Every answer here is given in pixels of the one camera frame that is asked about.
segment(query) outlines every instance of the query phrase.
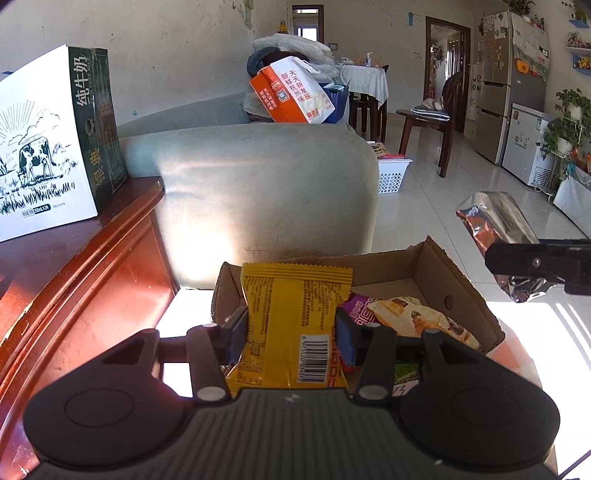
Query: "doorway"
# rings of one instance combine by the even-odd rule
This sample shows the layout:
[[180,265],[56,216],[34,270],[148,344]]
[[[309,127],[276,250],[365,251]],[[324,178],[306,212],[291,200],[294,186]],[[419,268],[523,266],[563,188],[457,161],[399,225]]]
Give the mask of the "doorway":
[[423,98],[441,97],[445,81],[462,72],[460,95],[457,96],[456,130],[464,131],[470,80],[470,28],[426,17],[425,84]]
[[324,5],[293,5],[293,34],[324,43]]

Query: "orange bag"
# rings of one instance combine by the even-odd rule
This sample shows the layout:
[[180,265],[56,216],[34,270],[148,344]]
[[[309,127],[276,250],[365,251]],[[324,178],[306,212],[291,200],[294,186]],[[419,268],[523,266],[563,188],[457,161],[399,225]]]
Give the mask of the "orange bag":
[[321,124],[335,111],[310,72],[319,73],[297,57],[286,57],[251,79],[252,88],[275,122]]

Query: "cow illustration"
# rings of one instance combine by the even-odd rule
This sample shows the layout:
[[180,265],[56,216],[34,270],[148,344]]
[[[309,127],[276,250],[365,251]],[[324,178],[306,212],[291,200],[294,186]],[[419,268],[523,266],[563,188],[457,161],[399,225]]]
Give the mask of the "cow illustration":
[[57,167],[51,158],[49,143],[45,137],[23,146],[19,152],[19,160],[18,179],[23,187],[53,176],[51,166]]

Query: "refrigerator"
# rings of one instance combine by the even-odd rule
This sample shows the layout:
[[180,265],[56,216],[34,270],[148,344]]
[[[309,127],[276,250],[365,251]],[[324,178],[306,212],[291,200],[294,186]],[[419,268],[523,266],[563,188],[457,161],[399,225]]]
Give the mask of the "refrigerator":
[[544,132],[548,130],[548,123],[552,119],[545,113],[513,105],[503,168],[526,185],[551,187],[556,158],[554,155],[543,158],[541,148],[544,145]]
[[502,163],[513,103],[543,110],[542,77],[517,71],[513,58],[513,25],[509,11],[483,19],[482,93],[475,150],[496,165]]

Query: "silver foil bag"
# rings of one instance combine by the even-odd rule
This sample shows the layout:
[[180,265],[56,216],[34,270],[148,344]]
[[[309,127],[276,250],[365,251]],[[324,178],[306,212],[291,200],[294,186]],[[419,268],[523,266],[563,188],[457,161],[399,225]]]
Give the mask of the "silver foil bag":
[[[527,223],[511,195],[504,192],[478,192],[462,202],[456,214],[472,235],[484,257],[495,242],[538,244],[538,238]],[[543,278],[495,275],[496,282],[513,301],[523,303],[544,295],[556,283]]]

